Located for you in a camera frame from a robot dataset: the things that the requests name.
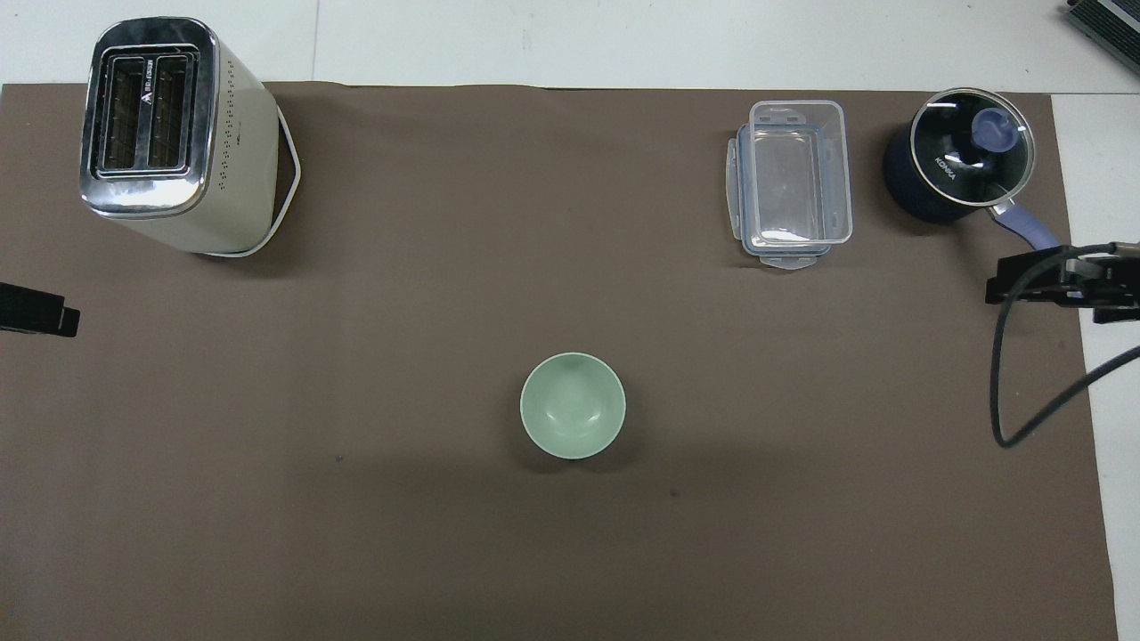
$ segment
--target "toaster top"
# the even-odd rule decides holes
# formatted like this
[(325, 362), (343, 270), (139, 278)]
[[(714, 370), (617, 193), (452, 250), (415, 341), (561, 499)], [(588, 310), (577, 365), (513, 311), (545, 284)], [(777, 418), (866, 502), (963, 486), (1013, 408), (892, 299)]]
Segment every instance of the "toaster top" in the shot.
[(103, 33), (91, 56), (80, 194), (112, 218), (193, 208), (209, 175), (220, 43), (193, 18), (139, 18)]

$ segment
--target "clear food storage container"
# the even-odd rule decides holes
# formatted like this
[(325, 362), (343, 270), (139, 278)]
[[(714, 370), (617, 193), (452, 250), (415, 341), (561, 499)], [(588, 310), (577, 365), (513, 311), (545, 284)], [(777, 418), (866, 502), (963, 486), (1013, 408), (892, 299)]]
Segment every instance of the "clear food storage container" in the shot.
[(832, 100), (763, 100), (728, 141), (732, 233), (781, 269), (813, 265), (852, 235), (844, 109)]

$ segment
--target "bowl rim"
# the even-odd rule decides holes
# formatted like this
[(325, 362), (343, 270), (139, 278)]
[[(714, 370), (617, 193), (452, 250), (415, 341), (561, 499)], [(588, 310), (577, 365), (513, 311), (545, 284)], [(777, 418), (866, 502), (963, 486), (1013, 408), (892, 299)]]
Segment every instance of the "bowl rim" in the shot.
[[(535, 437), (535, 433), (532, 431), (530, 431), (530, 425), (527, 424), (527, 414), (522, 411), (522, 400), (527, 397), (527, 388), (530, 387), (530, 381), (531, 381), (531, 379), (535, 378), (535, 373), (538, 372), (539, 370), (542, 370), (543, 367), (545, 367), (546, 364), (551, 363), (552, 360), (557, 360), (557, 359), (561, 359), (561, 358), (573, 357), (573, 356), (585, 357), (585, 358), (587, 358), (589, 360), (593, 360), (593, 362), (600, 364), (602, 367), (604, 367), (605, 371), (609, 372), (611, 376), (613, 376), (613, 381), (618, 384), (618, 391), (621, 392), (621, 416), (618, 420), (618, 427), (617, 427), (617, 429), (613, 430), (613, 435), (611, 435), (610, 438), (605, 443), (603, 443), (601, 446), (598, 446), (597, 449), (594, 449), (593, 452), (589, 452), (588, 454), (583, 454), (581, 456), (567, 456), (564, 454), (559, 454), (557, 452), (551, 452), (551, 449), (547, 448), (546, 446), (544, 446), (542, 443), (539, 443), (539, 439)], [(565, 459), (568, 461), (577, 461), (577, 460), (580, 460), (580, 459), (588, 459), (591, 456), (594, 456), (595, 454), (601, 453), (603, 449), (605, 449), (606, 447), (609, 447), (610, 444), (612, 444), (618, 438), (618, 435), (621, 432), (621, 428), (625, 427), (625, 423), (626, 423), (626, 388), (621, 383), (621, 378), (618, 376), (618, 373), (613, 371), (613, 367), (610, 367), (610, 365), (606, 362), (602, 360), (601, 358), (598, 358), (598, 357), (596, 357), (596, 356), (594, 356), (592, 354), (586, 354), (584, 351), (563, 351), (561, 354), (555, 354), (553, 356), (549, 356), (546, 359), (544, 359), (542, 363), (539, 363), (538, 365), (535, 365), (535, 368), (531, 370), (530, 374), (527, 375), (527, 381), (524, 383), (522, 383), (522, 391), (519, 393), (519, 417), (522, 420), (522, 429), (526, 430), (527, 436), (530, 437), (531, 443), (534, 443), (535, 445), (537, 445), (538, 448), (542, 449), (543, 452), (549, 454), (551, 456), (556, 456), (559, 459)]]

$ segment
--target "white cord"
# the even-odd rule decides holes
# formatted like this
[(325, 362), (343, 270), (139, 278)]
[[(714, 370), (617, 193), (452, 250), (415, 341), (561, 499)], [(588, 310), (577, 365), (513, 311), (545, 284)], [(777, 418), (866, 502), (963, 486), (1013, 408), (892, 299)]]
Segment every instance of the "white cord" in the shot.
[(266, 234), (261, 242), (253, 245), (252, 248), (234, 253), (213, 253), (213, 252), (202, 252), (206, 255), (215, 255), (219, 258), (244, 258), (250, 255), (261, 248), (266, 246), (266, 243), (274, 237), (277, 233), (277, 228), (280, 227), (282, 220), (285, 219), (285, 212), (288, 211), (290, 203), (293, 202), (293, 194), (296, 193), (296, 186), (301, 184), (301, 159), (296, 155), (296, 145), (293, 144), (293, 135), (290, 133), (288, 123), (285, 122), (285, 114), (282, 113), (282, 108), (277, 107), (277, 120), (282, 123), (282, 131), (285, 132), (285, 141), (288, 144), (288, 152), (293, 156), (293, 184), (288, 187), (288, 193), (285, 194), (285, 201), (282, 202), (282, 209), (277, 212), (277, 218), (274, 220), (271, 227), (269, 227), (269, 233)]

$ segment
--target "lid knob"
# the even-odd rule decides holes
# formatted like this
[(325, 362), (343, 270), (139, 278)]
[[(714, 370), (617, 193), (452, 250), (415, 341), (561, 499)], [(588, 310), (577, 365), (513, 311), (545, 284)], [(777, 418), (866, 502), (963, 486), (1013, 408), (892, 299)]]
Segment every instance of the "lid knob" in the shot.
[(974, 146), (995, 154), (1012, 149), (1020, 138), (1017, 121), (1001, 107), (979, 111), (970, 125), (970, 141)]

